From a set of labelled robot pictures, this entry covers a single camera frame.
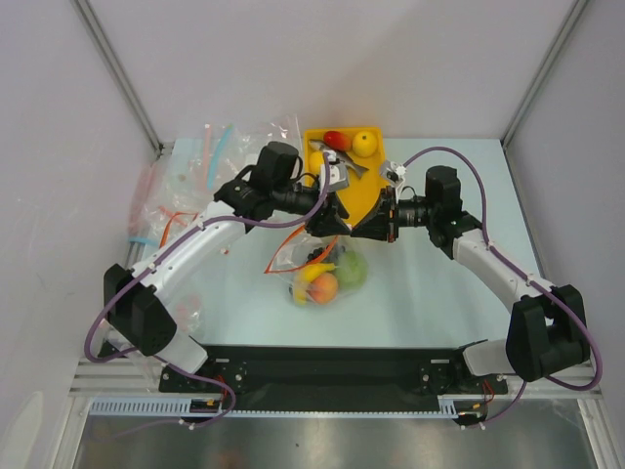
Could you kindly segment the dark toy grape bunch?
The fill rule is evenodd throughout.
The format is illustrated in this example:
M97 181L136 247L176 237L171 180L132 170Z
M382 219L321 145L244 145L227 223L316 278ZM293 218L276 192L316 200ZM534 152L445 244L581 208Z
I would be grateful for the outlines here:
M307 256L307 263L330 263L337 264L341 255L345 252L345 248L341 245L326 245L318 247L311 251Z

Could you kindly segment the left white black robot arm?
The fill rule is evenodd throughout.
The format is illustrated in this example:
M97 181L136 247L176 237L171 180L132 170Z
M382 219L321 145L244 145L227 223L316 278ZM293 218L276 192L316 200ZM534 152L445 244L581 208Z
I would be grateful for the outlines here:
M179 368L181 379L194 391L213 384L215 367L167 308L176 288L202 262L253 228L274 228L270 218L276 211L293 215L294 226L316 237L351 231L349 213L337 195L349 183L347 166L326 150L318 175L304 187L293 175L299 160L294 147L268 143L256 163L224 183L173 241L129 270L113 266L105 273L104 311L110 325L142 355Z

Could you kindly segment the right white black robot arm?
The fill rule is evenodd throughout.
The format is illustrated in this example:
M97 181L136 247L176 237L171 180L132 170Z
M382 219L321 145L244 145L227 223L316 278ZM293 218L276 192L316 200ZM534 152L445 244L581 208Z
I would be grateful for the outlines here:
M425 193L403 199L404 167L385 162L386 185L374 207L353 228L354 237L393 242L402 228L424 227L430 242L449 259L471 271L510 314L507 335L463 348L463 360L450 368L452 384L473 392L486 375L515 374L526 382L587 361L581 293L525 273L487 238L485 222L464 210L455 169L434 166L426 173Z

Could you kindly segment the yellow toy banana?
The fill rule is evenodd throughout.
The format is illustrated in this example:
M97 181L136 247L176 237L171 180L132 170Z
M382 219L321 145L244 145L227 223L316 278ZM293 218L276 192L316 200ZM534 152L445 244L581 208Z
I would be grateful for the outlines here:
M292 283L292 297L296 304L304 305L313 302L309 296L310 284L320 275L335 271L336 266L330 263L319 263L305 266L295 277Z

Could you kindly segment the peach toy fruit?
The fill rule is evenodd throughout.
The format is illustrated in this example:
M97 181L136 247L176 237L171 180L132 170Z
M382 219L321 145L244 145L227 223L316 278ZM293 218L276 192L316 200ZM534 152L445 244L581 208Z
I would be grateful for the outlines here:
M332 302L339 289L337 278L331 273L324 273L317 277L309 287L309 296L318 305Z

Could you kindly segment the clear orange-zipper zip bag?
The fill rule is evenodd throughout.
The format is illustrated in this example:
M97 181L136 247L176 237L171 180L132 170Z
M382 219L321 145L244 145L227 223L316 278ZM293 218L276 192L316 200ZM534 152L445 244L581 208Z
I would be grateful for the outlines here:
M295 305L324 307L359 291L369 263L350 237L316 237L300 226L280 243L264 273L286 283Z

